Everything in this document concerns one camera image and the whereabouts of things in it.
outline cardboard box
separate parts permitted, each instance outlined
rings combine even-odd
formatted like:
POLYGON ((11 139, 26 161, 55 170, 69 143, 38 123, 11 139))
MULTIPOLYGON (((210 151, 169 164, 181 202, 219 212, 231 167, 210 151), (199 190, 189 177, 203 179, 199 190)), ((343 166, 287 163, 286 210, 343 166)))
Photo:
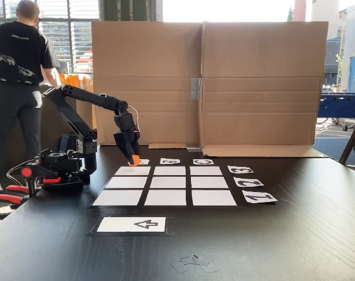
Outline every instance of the cardboard box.
MULTIPOLYGON (((94 92, 138 111, 140 144, 198 143, 202 24, 93 22, 92 34, 94 92)), ((114 114, 95 111, 98 143, 115 144, 114 114)))
POLYGON ((324 22, 204 23, 200 145, 209 156, 309 157, 324 22))
MULTIPOLYGON (((154 148, 200 143, 210 156, 318 156, 308 146, 327 29, 324 22, 93 22, 94 91, 134 106, 140 143, 154 148)), ((113 113, 96 108, 96 117, 99 144, 114 144, 113 113)))

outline white card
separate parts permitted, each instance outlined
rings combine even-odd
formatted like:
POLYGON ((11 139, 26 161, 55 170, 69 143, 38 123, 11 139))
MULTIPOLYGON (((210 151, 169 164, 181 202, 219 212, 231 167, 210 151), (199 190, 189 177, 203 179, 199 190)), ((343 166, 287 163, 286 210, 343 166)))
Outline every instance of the white card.
POLYGON ((136 206, 142 190, 103 190, 93 206, 136 206))
POLYGON ((165 232, 166 218, 105 217, 97 232, 165 232))
POLYGON ((165 167, 157 166, 154 170, 154 176, 185 176, 185 167, 165 167))
POLYGON ((227 189, 228 185, 223 177, 191 177, 193 189, 227 189))
POLYGON ((150 172, 150 167, 120 167, 115 173, 116 176, 147 176, 150 172))
POLYGON ((232 174, 248 174, 253 173, 249 167, 227 166, 232 174))
POLYGON ((249 203, 264 203, 277 201, 270 193, 243 190, 243 195, 249 203))
POLYGON ((151 189, 185 189, 185 177, 153 177, 151 189))
POLYGON ((142 189, 148 177, 113 177, 105 189, 142 189))
POLYGON ((179 164, 179 159, 168 159, 168 158, 161 158, 161 165, 171 165, 171 164, 179 164))
POLYGON ((229 190, 192 190, 194 206, 236 206, 229 190))
POLYGON ((191 166, 190 174, 192 176, 221 176, 222 172, 220 171, 218 166, 207 166, 207 167, 191 166))
POLYGON ((149 159, 141 159, 140 160, 140 165, 147 165, 147 164, 149 164, 149 159))
POLYGON ((195 165, 214 165, 211 159, 193 159, 193 164, 195 165))
POLYGON ((234 177, 236 185, 239 187, 256 187, 263 186, 263 184, 256 179, 241 179, 239 177, 234 177))
POLYGON ((149 190, 145 206, 185 206, 185 190, 149 190))

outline tabletop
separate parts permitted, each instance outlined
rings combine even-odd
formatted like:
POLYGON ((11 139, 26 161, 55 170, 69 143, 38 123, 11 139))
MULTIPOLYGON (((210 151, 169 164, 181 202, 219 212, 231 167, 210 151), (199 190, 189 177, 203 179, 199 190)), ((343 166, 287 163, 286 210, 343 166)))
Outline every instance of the tabletop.
MULTIPOLYGON (((187 171, 192 159, 204 158, 186 149, 141 148, 151 169, 162 157, 180 159, 187 171)), ((236 206, 198 207, 187 195, 183 207, 96 207, 93 201, 126 165, 116 147, 100 147, 84 191, 43 190, 0 223, 0 281, 355 280, 354 171, 329 158, 212 159, 236 206), (248 203, 227 165, 250 167, 251 178, 264 185, 257 191, 277 202, 248 203), (167 217, 171 234, 93 234, 107 216, 167 217), (178 274, 171 263, 190 255, 218 272, 191 265, 178 274)))

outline printed arrow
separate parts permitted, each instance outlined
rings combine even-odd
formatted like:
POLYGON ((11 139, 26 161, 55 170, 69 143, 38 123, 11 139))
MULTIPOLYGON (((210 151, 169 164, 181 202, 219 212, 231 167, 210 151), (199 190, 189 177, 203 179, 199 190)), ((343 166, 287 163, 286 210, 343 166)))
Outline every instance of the printed arrow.
POLYGON ((158 223, 152 222, 152 220, 147 220, 147 221, 136 222, 134 225, 137 225, 138 227, 149 229, 149 227, 157 227, 158 223))
POLYGON ((248 197, 250 200, 254 200, 254 201, 257 201, 256 198, 268 198, 268 199, 272 199, 270 197, 270 195, 265 195, 265 196, 251 196, 251 195, 245 195, 246 197, 248 197))

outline man's arm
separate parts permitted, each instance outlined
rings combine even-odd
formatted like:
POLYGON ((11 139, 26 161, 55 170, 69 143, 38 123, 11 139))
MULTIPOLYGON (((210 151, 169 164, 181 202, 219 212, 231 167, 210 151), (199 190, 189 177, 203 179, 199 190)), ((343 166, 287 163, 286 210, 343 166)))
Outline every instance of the man's arm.
POLYGON ((53 87, 57 87, 59 86, 60 83, 60 78, 59 78, 59 73, 56 70, 56 68, 44 68, 43 69, 45 71, 46 74, 46 78, 48 80, 48 82, 53 86, 53 87))

